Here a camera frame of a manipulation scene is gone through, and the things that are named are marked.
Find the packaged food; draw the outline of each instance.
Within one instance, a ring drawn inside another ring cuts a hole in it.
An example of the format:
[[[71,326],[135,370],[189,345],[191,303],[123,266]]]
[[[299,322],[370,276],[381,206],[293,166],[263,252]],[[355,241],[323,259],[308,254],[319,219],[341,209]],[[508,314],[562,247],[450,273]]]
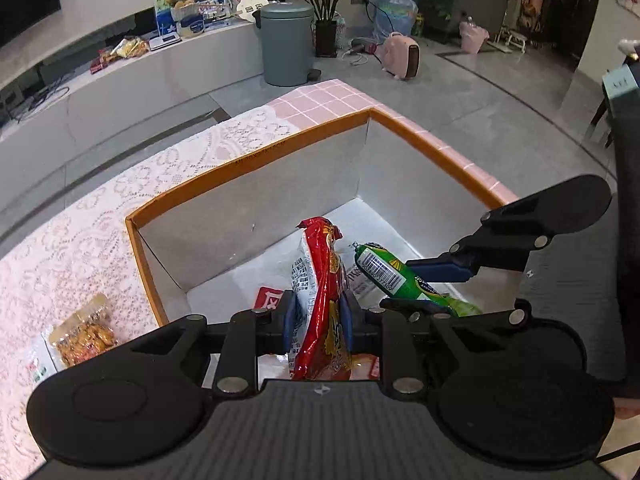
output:
[[[390,298],[430,300],[446,307],[452,316],[474,316],[482,311],[471,303],[443,296],[417,276],[392,253],[374,243],[358,245],[355,261],[358,268]]]
[[[351,357],[340,326],[338,298],[346,286],[344,267],[334,250],[342,238],[326,218],[300,222],[301,256],[291,277],[300,310],[296,317],[293,379],[348,380]]]
[[[283,294],[284,290],[280,290],[279,288],[262,286],[260,290],[258,290],[258,295],[255,298],[254,308],[274,310],[278,307],[278,303]]]
[[[371,354],[356,354],[351,356],[351,381],[371,380],[371,369],[378,358]]]
[[[372,381],[377,381],[380,378],[380,358],[376,357],[371,365],[371,370],[369,370],[369,379]]]
[[[97,294],[52,330],[49,343],[65,366],[77,365],[118,344],[109,326],[110,317],[109,300]]]
[[[47,348],[46,338],[43,334],[38,334],[38,336],[33,339],[24,361],[33,384],[39,384],[57,372],[53,359],[49,354],[49,349]]]
[[[125,59],[129,57],[142,56],[149,52],[149,44],[139,37],[123,38],[116,48],[111,51],[111,55],[117,54]]]

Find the red snack bag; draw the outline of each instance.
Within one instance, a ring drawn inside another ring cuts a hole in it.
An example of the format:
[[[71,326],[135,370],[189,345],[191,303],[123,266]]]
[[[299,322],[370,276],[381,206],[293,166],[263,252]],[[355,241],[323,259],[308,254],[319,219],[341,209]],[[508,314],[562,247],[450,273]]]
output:
[[[303,255],[293,264],[292,278],[300,305],[306,309],[307,329],[292,378],[346,381],[351,375],[351,356],[338,306],[345,274],[334,251],[334,241],[342,235],[322,217],[304,220],[298,227],[305,229],[300,243]]]

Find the digital scale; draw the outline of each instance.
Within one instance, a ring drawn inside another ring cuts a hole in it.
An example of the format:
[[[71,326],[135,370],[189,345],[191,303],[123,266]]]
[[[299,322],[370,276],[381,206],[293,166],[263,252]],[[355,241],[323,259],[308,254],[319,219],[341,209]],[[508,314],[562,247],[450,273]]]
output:
[[[169,34],[165,34],[164,36],[158,36],[157,38],[152,38],[149,40],[149,49],[151,51],[158,50],[159,48],[163,48],[175,43],[180,43],[182,38],[178,35],[177,32],[170,32]]]

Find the snack bag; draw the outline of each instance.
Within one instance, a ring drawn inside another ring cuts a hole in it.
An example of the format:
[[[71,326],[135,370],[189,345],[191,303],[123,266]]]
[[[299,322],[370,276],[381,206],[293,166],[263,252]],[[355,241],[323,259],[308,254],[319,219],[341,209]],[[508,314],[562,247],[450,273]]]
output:
[[[52,330],[49,343],[59,352],[65,367],[82,363],[118,344],[109,318],[109,300],[104,294],[97,294]]]
[[[293,263],[291,277],[302,311],[292,348],[292,378],[348,380],[351,356],[345,346],[338,307],[345,273],[334,251],[334,241],[342,235],[322,217],[304,220],[298,227],[305,229],[300,242],[302,256]]]
[[[355,259],[358,268],[390,298],[430,300],[448,308],[455,317],[482,314],[474,304],[438,294],[429,283],[378,244],[359,245]]]

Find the gray trash can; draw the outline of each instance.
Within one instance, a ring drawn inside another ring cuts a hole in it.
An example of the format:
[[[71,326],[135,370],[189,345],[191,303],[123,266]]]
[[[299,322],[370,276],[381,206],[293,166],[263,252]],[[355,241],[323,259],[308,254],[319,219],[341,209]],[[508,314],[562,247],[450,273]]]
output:
[[[264,80],[274,86],[306,83],[313,64],[313,8],[304,2],[274,3],[260,9]]]

